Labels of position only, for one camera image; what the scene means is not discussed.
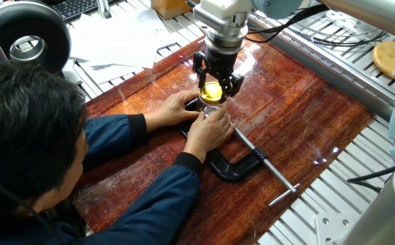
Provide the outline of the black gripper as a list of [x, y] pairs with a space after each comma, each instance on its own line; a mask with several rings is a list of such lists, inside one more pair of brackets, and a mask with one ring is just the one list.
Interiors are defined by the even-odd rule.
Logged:
[[235, 96], [244, 81], [243, 75], [234, 74], [234, 64], [236, 62], [237, 53], [221, 54], [212, 48], [207, 48], [204, 52], [200, 50], [193, 55], [193, 71], [198, 76], [198, 88], [201, 89], [205, 85], [206, 74], [217, 77], [222, 88], [222, 99]]

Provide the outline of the person's left hand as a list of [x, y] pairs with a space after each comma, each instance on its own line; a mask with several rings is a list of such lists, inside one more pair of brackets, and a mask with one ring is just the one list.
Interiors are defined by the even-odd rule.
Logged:
[[195, 99], [198, 91], [187, 90], [170, 95], [162, 105], [153, 112], [144, 113], [146, 132], [150, 133], [160, 127], [177, 125], [186, 120], [193, 120], [199, 116], [199, 112], [187, 111], [186, 102]]

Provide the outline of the person's right hand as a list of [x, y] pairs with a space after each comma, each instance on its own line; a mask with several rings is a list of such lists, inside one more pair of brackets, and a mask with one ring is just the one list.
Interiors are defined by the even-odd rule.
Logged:
[[205, 117], [203, 112], [185, 111], [189, 120], [194, 119], [187, 136], [184, 152], [192, 154], [201, 163], [206, 154], [221, 145], [235, 129], [227, 106], [223, 104], [216, 112]]

